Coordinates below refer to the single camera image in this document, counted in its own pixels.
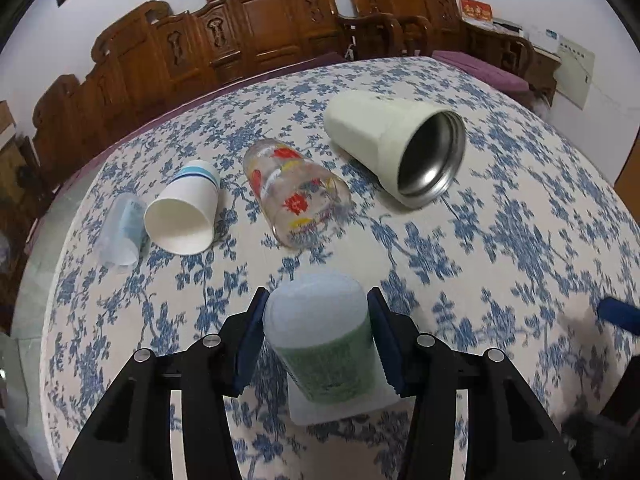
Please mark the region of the frosted green plastic cup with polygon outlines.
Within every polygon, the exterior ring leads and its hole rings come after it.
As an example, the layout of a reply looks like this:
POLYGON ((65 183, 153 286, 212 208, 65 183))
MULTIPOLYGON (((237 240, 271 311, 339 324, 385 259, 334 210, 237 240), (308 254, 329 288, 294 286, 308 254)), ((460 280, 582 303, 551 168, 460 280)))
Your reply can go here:
POLYGON ((386 382, 366 293, 350 276, 305 274, 280 285, 262 325, 286 370, 295 425, 337 422, 399 401, 386 382))

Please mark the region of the white paper cup blue stripes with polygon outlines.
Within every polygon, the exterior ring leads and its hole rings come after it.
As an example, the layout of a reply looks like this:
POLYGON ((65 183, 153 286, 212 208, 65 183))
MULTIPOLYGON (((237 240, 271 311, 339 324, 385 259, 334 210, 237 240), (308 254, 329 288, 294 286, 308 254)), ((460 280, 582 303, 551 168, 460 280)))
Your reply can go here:
POLYGON ((213 243, 220 191, 217 169, 201 159, 187 162, 146 207, 146 234, 178 256, 204 252, 213 243))

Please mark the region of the glass cup red flowers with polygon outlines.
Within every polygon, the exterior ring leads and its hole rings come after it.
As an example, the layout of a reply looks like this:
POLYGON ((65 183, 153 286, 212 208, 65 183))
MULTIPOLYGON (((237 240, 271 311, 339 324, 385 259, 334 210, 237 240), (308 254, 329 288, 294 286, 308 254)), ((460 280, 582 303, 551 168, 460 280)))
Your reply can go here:
POLYGON ((274 237, 286 247, 320 245, 352 210, 349 188, 341 178, 277 140, 252 145, 243 169, 274 237))

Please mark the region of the clear plastic cup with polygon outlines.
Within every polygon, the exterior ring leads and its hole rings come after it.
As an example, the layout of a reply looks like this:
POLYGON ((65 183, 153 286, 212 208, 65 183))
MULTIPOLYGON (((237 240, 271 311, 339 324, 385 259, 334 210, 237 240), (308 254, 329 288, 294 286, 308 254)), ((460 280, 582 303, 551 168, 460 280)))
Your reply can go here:
POLYGON ((145 239, 145 202, 134 194, 119 194, 106 214, 96 242, 99 263, 119 271, 133 269, 145 239))

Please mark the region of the white steel-lined thermos cup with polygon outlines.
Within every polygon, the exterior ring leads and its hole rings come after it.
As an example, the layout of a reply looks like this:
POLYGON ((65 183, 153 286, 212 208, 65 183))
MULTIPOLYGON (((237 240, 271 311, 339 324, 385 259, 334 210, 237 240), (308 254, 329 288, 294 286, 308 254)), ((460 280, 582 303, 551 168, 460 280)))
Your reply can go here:
POLYGON ((447 191, 463 162, 462 117, 431 102, 349 90, 329 99, 323 123, 334 144, 410 209, 447 191))

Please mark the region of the blue floral tablecloth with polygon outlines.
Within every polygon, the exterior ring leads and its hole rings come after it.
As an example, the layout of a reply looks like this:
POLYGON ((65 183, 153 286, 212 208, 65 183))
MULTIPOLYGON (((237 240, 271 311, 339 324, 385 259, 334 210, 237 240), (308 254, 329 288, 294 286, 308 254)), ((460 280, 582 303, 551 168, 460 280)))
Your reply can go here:
POLYGON ((452 348, 506 352, 554 420, 599 411, 639 341, 597 320, 598 302, 639 300, 639 228, 561 133, 469 75, 429 58, 383 58, 274 78, 189 108, 116 148, 82 200, 50 292, 40 358, 44 431, 66 455, 134 350, 188 348, 246 308, 257 287, 342 272, 382 290, 452 348), (468 133, 450 190, 403 210, 338 152, 322 116, 331 96, 366 90, 432 101, 468 133), (274 240, 242 160, 261 138, 341 177, 354 212, 308 250, 274 240), (154 200, 183 164, 220 172, 216 238, 198 256, 146 248, 138 265, 100 266, 94 248, 116 196, 154 200))

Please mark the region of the wooden side table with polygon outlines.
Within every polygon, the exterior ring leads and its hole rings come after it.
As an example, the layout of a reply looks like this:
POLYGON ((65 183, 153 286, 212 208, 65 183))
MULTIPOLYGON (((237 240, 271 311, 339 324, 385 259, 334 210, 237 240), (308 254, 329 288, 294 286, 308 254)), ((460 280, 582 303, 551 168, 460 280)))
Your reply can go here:
POLYGON ((464 24, 466 53, 494 66, 491 85, 526 106, 534 99, 551 104, 556 89, 554 73, 561 66, 556 54, 536 49, 532 43, 510 32, 464 24))

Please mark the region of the white router box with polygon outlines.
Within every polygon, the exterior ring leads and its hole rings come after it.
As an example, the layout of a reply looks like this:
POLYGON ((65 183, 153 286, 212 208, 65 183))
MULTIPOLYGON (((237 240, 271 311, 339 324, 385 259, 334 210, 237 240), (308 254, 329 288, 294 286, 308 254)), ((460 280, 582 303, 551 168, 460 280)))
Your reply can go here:
POLYGON ((558 53, 560 37, 559 34, 552 29, 530 26, 528 29, 528 39, 532 45, 539 50, 544 50, 551 54, 558 53))

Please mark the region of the carved wooden sofa bench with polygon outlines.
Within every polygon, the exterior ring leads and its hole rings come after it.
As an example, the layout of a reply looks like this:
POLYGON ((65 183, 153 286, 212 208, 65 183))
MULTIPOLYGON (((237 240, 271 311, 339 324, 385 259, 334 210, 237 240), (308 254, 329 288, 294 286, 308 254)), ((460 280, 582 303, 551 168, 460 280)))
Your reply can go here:
POLYGON ((335 0, 206 0, 175 14, 140 4, 96 38, 85 80, 62 75, 35 106, 35 151, 49 188, 151 120, 232 82, 326 54, 398 56, 397 18, 345 18, 335 0))

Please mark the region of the red greeting card box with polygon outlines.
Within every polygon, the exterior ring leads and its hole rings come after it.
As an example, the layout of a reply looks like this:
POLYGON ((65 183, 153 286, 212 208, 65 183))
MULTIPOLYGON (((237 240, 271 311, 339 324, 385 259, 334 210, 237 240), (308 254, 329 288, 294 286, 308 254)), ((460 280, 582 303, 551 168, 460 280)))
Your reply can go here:
POLYGON ((491 23, 492 9, 489 3, 478 0, 459 0, 462 18, 465 21, 491 23))

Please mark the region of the white wall distribution box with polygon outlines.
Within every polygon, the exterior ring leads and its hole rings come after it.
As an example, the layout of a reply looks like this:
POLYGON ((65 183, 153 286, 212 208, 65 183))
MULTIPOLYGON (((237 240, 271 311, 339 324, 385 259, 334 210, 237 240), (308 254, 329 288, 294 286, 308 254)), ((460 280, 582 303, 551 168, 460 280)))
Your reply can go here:
POLYGON ((588 99, 596 55, 564 36, 560 36, 558 55, 561 65, 554 73, 556 90, 582 110, 588 99))

